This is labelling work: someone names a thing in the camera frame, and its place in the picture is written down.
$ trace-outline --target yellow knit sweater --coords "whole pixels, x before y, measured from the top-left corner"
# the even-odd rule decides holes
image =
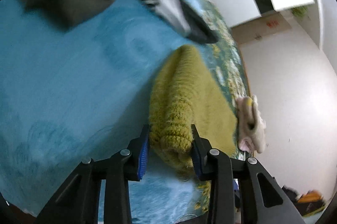
[[[150,144],[170,166],[192,168],[191,124],[231,156],[237,119],[194,46],[178,48],[158,74],[150,99]]]

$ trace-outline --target bed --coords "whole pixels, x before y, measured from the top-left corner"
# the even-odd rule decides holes
[[[25,12],[18,0],[0,1],[0,191],[6,200],[36,216],[83,157],[100,160],[125,148],[147,123],[156,73],[183,44],[197,46],[235,112],[235,98],[249,95],[237,45],[210,0],[186,1],[217,30],[218,43],[194,44],[139,0],[116,0],[69,31],[40,10]],[[245,157],[237,150],[235,158]],[[207,209],[205,189],[150,151],[144,178],[129,183],[132,221],[198,216]],[[99,208],[101,222],[103,201]]]

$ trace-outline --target metal screw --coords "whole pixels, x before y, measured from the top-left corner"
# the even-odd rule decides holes
[[[219,150],[217,150],[217,149],[210,149],[210,154],[211,155],[219,155]]]
[[[127,156],[127,155],[130,154],[130,151],[129,151],[128,149],[123,149],[123,150],[120,151],[120,153],[121,153],[121,155],[123,155],[123,156]]]
[[[248,163],[250,163],[250,164],[252,164],[252,165],[254,165],[254,164],[256,164],[257,163],[257,160],[256,160],[256,158],[248,158]]]
[[[90,162],[91,162],[91,158],[83,158],[82,159],[82,163],[85,164],[85,165],[90,164]]]

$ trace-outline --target blue fuzzy bedspread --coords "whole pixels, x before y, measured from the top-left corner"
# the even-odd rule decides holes
[[[195,46],[232,104],[247,88],[236,44],[216,10],[205,10],[207,0],[187,1],[220,31],[217,45]],[[40,10],[25,12],[18,0],[1,0],[3,196],[37,215],[81,158],[108,158],[125,148],[147,123],[156,73],[183,44],[192,42],[139,0],[116,0],[70,31]],[[170,224],[202,213],[198,183],[152,152],[144,179],[129,186],[134,224]]]

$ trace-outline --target pile of clothes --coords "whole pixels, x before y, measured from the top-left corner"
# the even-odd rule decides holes
[[[309,217],[317,214],[325,208],[323,196],[317,190],[310,190],[303,195],[299,195],[296,190],[288,188],[287,186],[283,186],[282,190],[294,203],[302,217]]]

